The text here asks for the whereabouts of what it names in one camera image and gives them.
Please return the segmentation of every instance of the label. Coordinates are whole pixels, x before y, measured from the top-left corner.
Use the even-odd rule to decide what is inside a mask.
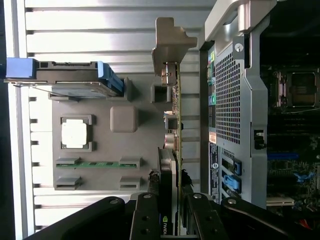
[[[210,59],[211,59],[211,62],[215,61],[215,51],[212,51],[212,53],[210,54]]]
[[[209,141],[213,144],[217,143],[217,134],[215,132],[209,132]]]
[[[167,216],[164,216],[162,221],[163,221],[163,235],[167,235],[167,233],[168,233],[168,229],[167,229],[168,218],[167,218]]]
[[[218,146],[213,143],[209,143],[209,164],[210,195],[219,204],[219,153]]]

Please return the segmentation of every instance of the blue drive bracket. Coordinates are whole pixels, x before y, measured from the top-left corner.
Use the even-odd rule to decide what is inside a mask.
[[[115,74],[109,64],[98,61],[98,78],[107,80],[108,88],[112,86],[118,89],[121,93],[124,92],[124,82]]]
[[[37,61],[33,58],[7,57],[7,79],[36,79]]]
[[[237,193],[241,193],[242,183],[240,178],[236,177],[235,175],[224,175],[223,180],[225,185],[230,186]]]

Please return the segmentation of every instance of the blue pci slot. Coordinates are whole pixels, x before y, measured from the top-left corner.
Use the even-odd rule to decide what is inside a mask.
[[[299,158],[298,153],[268,153],[267,159],[268,160],[296,160]]]

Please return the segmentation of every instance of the sticker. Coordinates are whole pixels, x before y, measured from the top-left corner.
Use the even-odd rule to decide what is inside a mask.
[[[209,141],[214,144],[217,143],[217,134],[215,132],[209,132]]]
[[[210,187],[209,193],[214,202],[219,204],[219,152],[218,146],[209,143],[209,162],[210,162]]]

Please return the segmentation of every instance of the pci bracket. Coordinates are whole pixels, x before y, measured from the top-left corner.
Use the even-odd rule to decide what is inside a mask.
[[[154,73],[160,76],[162,85],[177,84],[177,64],[180,64],[190,48],[197,46],[197,38],[175,26],[173,17],[158,17],[155,21],[156,47],[152,49]]]

